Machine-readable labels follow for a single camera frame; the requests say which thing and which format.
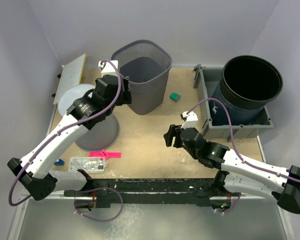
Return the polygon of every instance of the green sponge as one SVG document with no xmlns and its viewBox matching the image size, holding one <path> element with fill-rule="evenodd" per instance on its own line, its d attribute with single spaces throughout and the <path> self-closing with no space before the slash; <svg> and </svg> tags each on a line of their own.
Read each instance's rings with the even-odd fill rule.
<svg viewBox="0 0 300 240">
<path fill-rule="evenodd" d="M 175 92 L 173 92 L 173 93 L 170 94 L 170 98 L 174 102 L 177 102 L 180 99 L 180 97 L 181 96 L 178 93 L 175 93 Z"/>
</svg>

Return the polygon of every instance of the white wall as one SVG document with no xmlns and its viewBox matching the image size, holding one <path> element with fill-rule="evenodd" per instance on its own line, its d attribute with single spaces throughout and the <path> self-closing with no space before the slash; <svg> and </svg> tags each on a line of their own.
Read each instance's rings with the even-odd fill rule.
<svg viewBox="0 0 300 240">
<path fill-rule="evenodd" d="M 279 97 L 268 104 L 274 129 L 261 136 L 268 163 L 300 167 L 300 0 L 280 0 L 251 51 L 273 63 L 284 78 Z M 300 215 L 291 215 L 300 239 Z"/>
<path fill-rule="evenodd" d="M 29 0 L 60 62 L 86 67 L 148 39 L 174 66 L 223 65 L 248 54 L 279 0 Z"/>
<path fill-rule="evenodd" d="M 0 0 L 0 240 L 8 237 L 15 214 L 7 162 L 43 139 L 61 70 L 28 1 Z"/>
</svg>

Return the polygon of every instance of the white board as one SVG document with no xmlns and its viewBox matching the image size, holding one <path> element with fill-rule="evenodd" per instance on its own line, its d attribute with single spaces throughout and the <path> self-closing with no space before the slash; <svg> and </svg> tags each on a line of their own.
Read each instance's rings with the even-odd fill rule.
<svg viewBox="0 0 300 240">
<path fill-rule="evenodd" d="M 61 96 L 70 88 L 80 84 L 87 54 L 83 54 L 63 67 L 60 82 L 55 93 L 53 105 L 57 105 Z"/>
</svg>

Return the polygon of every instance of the blue container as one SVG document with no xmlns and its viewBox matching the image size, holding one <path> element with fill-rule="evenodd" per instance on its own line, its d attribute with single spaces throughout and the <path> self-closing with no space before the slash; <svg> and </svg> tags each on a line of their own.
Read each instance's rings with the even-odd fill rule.
<svg viewBox="0 0 300 240">
<path fill-rule="evenodd" d="M 279 71 L 256 56 L 237 56 L 228 61 L 212 97 L 227 108 L 232 125 L 248 125 L 274 100 L 283 87 Z M 209 102 L 212 124 L 228 125 L 225 111 L 217 102 Z"/>
</svg>

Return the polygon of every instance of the pink object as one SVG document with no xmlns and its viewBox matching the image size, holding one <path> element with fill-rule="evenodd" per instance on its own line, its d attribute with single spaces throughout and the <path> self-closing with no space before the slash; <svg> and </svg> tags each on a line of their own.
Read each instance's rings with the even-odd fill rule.
<svg viewBox="0 0 300 240">
<path fill-rule="evenodd" d="M 104 157 L 108 158 L 121 158 L 121 152 L 107 152 L 106 150 L 102 151 L 91 151 L 89 152 L 89 157 Z"/>
</svg>

